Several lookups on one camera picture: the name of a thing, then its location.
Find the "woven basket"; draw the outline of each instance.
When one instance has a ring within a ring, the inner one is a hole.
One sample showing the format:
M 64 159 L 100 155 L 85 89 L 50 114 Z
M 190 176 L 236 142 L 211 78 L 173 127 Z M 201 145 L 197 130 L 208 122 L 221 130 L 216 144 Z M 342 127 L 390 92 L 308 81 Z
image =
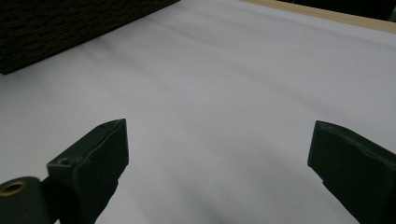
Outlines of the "woven basket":
M 73 48 L 178 0 L 0 0 L 0 73 Z

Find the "wicker basket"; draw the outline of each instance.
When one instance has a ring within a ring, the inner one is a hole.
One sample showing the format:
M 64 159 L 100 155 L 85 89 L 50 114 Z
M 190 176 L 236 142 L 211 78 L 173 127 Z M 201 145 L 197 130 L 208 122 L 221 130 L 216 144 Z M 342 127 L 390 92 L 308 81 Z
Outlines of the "wicker basket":
M 73 48 L 178 0 L 0 0 L 0 73 Z

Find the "white tablecloth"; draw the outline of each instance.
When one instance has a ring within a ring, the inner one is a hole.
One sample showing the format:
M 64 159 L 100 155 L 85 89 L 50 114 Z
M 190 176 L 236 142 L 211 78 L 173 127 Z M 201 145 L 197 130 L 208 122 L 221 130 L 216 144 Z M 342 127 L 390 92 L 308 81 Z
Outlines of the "white tablecloth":
M 396 152 L 396 35 L 182 0 L 0 77 L 0 182 L 126 118 L 98 224 L 357 223 L 307 167 L 315 121 Z

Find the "dark brown wicker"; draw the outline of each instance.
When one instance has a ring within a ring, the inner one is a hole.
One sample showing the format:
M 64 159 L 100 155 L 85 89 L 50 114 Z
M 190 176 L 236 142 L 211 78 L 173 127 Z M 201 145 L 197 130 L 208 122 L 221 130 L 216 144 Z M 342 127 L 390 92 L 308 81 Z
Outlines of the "dark brown wicker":
M 0 0 L 0 73 L 73 48 L 178 0 Z

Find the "screw hole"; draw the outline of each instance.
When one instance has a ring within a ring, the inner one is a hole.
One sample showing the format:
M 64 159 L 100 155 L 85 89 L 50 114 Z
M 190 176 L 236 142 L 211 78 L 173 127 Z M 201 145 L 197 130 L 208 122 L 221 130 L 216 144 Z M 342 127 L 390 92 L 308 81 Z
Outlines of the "screw hole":
M 21 181 L 12 182 L 0 189 L 0 196 L 7 197 L 21 192 L 26 187 L 26 183 Z

